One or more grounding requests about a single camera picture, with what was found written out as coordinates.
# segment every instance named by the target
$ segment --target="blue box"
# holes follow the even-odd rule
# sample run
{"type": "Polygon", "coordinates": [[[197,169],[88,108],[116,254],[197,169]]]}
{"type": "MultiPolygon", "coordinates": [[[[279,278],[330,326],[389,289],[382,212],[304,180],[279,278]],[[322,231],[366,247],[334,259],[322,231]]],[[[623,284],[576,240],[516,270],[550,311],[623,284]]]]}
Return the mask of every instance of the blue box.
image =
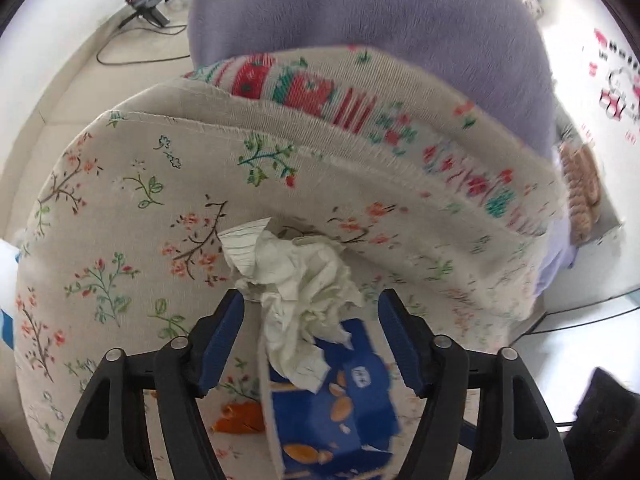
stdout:
{"type": "Polygon", "coordinates": [[[361,320],[342,326],[353,350],[316,339],[331,367],[318,393],[296,389],[269,366],[271,402],[263,408],[273,410],[265,420],[274,425],[271,436],[277,434],[283,478],[378,478],[392,457],[390,441],[399,425],[388,370],[361,320]]]}

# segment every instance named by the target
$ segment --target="white floor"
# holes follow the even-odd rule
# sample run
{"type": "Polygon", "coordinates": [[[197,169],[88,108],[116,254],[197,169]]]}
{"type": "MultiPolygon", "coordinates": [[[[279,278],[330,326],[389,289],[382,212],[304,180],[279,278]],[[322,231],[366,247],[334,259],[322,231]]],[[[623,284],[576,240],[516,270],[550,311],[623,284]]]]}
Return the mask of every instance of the white floor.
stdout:
{"type": "MultiPolygon", "coordinates": [[[[172,0],[159,9],[171,25],[186,23],[188,0],[172,0]]],[[[126,28],[152,28],[144,20],[134,20],[126,28]]],[[[100,55],[107,62],[159,59],[189,53],[187,32],[178,36],[162,36],[146,30],[133,30],[114,38],[100,55]]],[[[92,57],[60,98],[36,143],[15,194],[4,239],[11,241],[24,228],[31,207],[51,168],[69,143],[85,126],[105,110],[138,92],[166,79],[192,70],[191,59],[103,66],[92,57]]]]}
{"type": "Polygon", "coordinates": [[[514,345],[556,424],[575,419],[595,367],[640,392],[639,296],[549,314],[514,345]]]}

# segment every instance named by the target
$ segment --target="crumpled tissue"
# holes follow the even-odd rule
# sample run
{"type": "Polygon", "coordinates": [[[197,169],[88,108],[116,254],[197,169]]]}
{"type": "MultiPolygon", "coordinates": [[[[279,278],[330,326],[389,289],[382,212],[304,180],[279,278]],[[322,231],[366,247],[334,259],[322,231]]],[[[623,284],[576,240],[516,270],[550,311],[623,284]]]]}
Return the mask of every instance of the crumpled tissue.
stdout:
{"type": "Polygon", "coordinates": [[[314,345],[318,337],[350,348],[340,325],[343,306],[363,306],[340,259],[342,246],[325,236],[280,240],[266,229],[270,218],[218,234],[226,262],[241,275],[236,288],[262,305],[262,331],[274,370],[301,389],[317,393],[329,366],[314,345]]]}

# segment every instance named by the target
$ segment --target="beige cloth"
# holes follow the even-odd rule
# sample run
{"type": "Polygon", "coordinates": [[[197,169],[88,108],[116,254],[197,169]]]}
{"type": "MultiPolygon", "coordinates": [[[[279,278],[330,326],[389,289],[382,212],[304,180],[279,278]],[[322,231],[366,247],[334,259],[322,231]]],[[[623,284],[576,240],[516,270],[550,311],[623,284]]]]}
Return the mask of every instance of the beige cloth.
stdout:
{"type": "MultiPolygon", "coordinates": [[[[434,332],[496,351],[532,308],[560,182],[464,96],[372,49],[240,57],[142,92],[68,147],[28,225],[15,354],[42,459],[52,465],[108,349],[155,350],[212,312],[228,288],[217,232],[272,217],[279,237],[322,233],[348,248],[359,315],[394,378],[397,471],[423,402],[397,373],[378,294],[391,286],[434,332]]],[[[207,426],[221,405],[258,396],[259,311],[248,305],[224,380],[200,404],[207,426]]],[[[146,400],[156,469],[170,478],[146,400]]],[[[263,435],[211,439],[230,478],[270,477],[263,435]]]]}

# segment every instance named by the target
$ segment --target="metal screw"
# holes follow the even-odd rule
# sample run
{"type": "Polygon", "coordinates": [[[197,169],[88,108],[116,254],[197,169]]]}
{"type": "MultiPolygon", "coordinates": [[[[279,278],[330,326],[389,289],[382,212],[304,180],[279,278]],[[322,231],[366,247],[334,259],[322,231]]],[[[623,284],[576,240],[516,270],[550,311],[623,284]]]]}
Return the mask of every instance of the metal screw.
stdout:
{"type": "Polygon", "coordinates": [[[104,356],[107,358],[107,361],[117,361],[121,355],[122,350],[119,348],[112,348],[104,356]]]}
{"type": "Polygon", "coordinates": [[[189,344],[189,340],[185,338],[185,336],[181,335],[178,337],[174,337],[171,339],[171,348],[175,350],[180,350],[181,348],[185,348],[189,344]]]}
{"type": "Polygon", "coordinates": [[[433,342],[438,348],[449,348],[451,346],[451,339],[445,335],[437,335],[433,342]]]}
{"type": "Polygon", "coordinates": [[[504,357],[505,359],[508,359],[509,361],[515,361],[518,358],[518,353],[510,346],[503,348],[501,352],[502,352],[502,357],[504,357]]]}

